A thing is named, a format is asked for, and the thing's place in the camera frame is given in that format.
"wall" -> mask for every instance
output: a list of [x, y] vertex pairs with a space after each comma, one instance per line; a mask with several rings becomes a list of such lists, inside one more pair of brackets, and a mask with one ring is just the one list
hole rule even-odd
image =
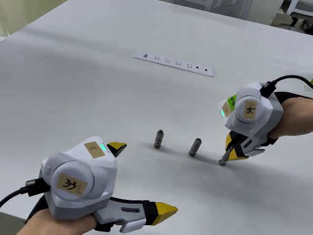
[[253, 0], [249, 21], [270, 25], [283, 0]]
[[25, 27], [66, 0], [0, 0], [0, 36]]

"power strip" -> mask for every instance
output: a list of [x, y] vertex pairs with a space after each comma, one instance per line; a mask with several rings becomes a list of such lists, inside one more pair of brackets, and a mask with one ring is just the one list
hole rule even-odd
[[189, 72], [206, 75], [209, 77], [214, 76], [212, 68], [200, 66], [196, 63], [182, 62], [181, 60], [172, 59], [172, 58], [162, 56], [162, 55], [151, 54], [151, 53], [138, 53], [134, 55], [134, 58], [157, 63], [160, 65], [166, 65], [166, 66], [173, 67], [173, 68], [180, 69], [180, 70], [185, 70]]

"coil spring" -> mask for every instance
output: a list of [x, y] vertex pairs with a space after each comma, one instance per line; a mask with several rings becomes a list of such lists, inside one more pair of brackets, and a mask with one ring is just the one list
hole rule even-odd
[[161, 148], [163, 136], [164, 136], [164, 132], [162, 130], [158, 130], [156, 134], [155, 144], [154, 144], [155, 148]]
[[188, 153], [191, 157], [194, 157], [196, 155], [196, 152], [199, 149], [201, 143], [202, 141], [200, 138], [195, 139]]
[[231, 153], [231, 151], [233, 151], [233, 149], [235, 148], [234, 145], [232, 145], [229, 149], [227, 149], [227, 151], [225, 152], [225, 154], [222, 156], [222, 160], [227, 162], [229, 159], [229, 155]]

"black cable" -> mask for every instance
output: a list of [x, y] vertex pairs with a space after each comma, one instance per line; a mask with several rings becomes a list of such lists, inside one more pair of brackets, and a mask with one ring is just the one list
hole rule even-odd
[[48, 192], [50, 191], [50, 185], [48, 185], [43, 178], [38, 178], [34, 180], [28, 180], [25, 183], [25, 186], [20, 188], [19, 190], [16, 190], [15, 192], [7, 195], [5, 198], [3, 198], [0, 201], [0, 208], [10, 199], [13, 197], [19, 195], [28, 193], [28, 196], [34, 196], [38, 195], [40, 193]]
[[308, 79], [305, 79], [304, 77], [302, 76], [299, 76], [299, 75], [286, 75], [286, 76], [282, 76], [282, 77], [279, 77], [277, 79], [275, 79], [273, 81], [274, 84], [277, 84], [277, 82], [280, 82], [281, 80], [285, 80], [287, 78], [295, 78], [295, 79], [299, 79], [303, 82], [305, 82], [309, 87], [311, 87], [313, 89], [313, 84], [311, 82], [308, 81]]
[[0, 208], [7, 202], [9, 201], [10, 199], [12, 199], [13, 197], [17, 196], [17, 195], [20, 195], [21, 194], [21, 190], [16, 190], [15, 192], [13, 193], [10, 193], [9, 195], [7, 195], [5, 198], [3, 198], [1, 201], [0, 201]]
[[295, 78], [295, 79], [301, 80], [313, 89], [313, 84], [311, 82], [309, 82], [307, 79], [305, 79], [304, 77], [299, 76], [299, 75], [286, 75], [286, 76], [279, 77], [279, 78], [277, 78], [271, 82], [267, 82], [265, 85], [263, 85], [260, 89], [261, 95], [264, 97], [269, 97], [276, 90], [275, 85], [278, 82], [280, 82], [284, 79], [287, 79], [287, 78]]

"green led light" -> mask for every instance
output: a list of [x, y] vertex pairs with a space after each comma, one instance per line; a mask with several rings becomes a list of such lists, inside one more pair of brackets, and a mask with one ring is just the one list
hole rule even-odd
[[107, 150], [103, 144], [101, 144], [100, 147], [102, 148], [103, 151]]

